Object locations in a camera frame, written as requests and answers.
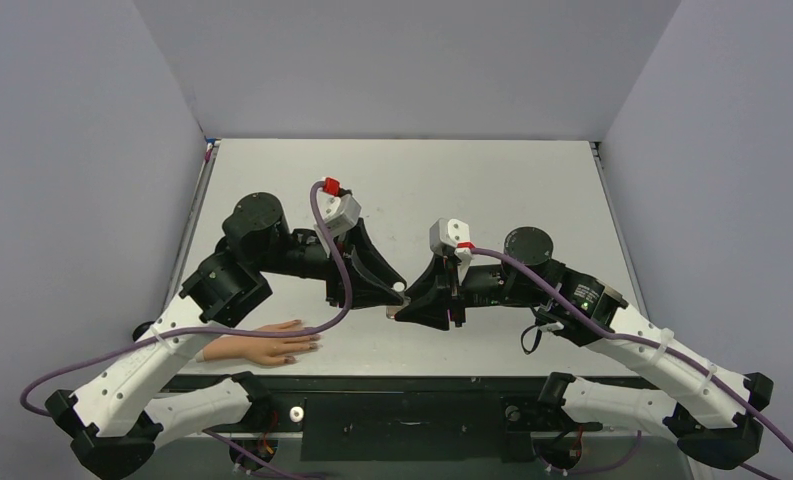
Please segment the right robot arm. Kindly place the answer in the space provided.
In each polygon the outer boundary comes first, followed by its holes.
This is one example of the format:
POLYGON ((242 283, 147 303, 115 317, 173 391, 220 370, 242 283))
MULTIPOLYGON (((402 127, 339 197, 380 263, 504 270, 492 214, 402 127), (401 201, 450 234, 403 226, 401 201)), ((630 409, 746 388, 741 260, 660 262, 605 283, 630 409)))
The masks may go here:
POLYGON ((720 470, 758 453, 764 432, 759 414, 770 402, 772 381, 720 369, 683 345, 610 286, 555 260, 543 230, 512 230, 489 265, 473 263, 475 248, 457 220, 434 227, 430 244, 432 260, 407 289, 397 321, 446 331, 463 325, 470 308, 526 308, 536 337, 561 337, 645 381, 642 388, 621 387, 552 373, 535 402, 544 424, 646 432, 720 470))

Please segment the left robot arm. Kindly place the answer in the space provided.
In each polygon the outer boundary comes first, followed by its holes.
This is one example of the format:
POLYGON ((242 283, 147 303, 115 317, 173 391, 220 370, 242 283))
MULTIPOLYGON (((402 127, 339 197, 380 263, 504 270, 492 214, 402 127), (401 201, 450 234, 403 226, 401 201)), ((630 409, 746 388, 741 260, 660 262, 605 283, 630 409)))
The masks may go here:
POLYGON ((273 405, 249 372, 184 394, 162 390, 211 341, 227 335, 271 295, 268 274, 322 280, 341 314, 397 306, 405 281, 373 246, 351 193, 326 206, 326 233, 290 229, 281 202, 266 192, 243 197, 223 222, 215 251, 129 353, 119 353, 80 388, 58 390, 45 407, 71 439, 80 464, 101 479, 123 479, 160 447, 221 425, 257 430, 273 405))

